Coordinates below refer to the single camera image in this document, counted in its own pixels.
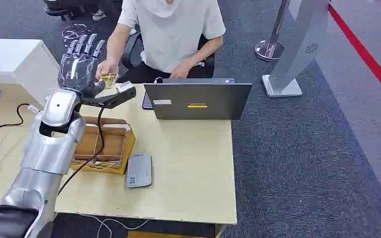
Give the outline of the person's right hand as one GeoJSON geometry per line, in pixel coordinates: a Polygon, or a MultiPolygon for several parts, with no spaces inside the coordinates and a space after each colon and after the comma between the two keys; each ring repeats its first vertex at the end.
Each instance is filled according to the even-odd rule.
{"type": "Polygon", "coordinates": [[[117,74],[119,72],[119,62],[106,59],[98,64],[95,77],[100,80],[103,75],[117,74]]]}

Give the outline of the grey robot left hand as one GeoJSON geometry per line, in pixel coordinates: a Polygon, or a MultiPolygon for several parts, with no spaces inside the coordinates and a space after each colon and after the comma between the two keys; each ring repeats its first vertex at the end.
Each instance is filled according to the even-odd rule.
{"type": "Polygon", "coordinates": [[[95,98],[103,91],[105,82],[96,78],[96,71],[105,40],[93,46],[96,37],[97,34],[83,35],[71,41],[61,59],[60,88],[75,90],[86,98],[95,98]]]}

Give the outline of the person's left hand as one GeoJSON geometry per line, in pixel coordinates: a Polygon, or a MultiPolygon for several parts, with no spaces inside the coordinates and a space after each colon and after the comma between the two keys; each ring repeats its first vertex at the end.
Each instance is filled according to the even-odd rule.
{"type": "Polygon", "coordinates": [[[192,63],[182,62],[174,68],[174,70],[171,72],[170,78],[186,78],[192,67],[192,63]]]}

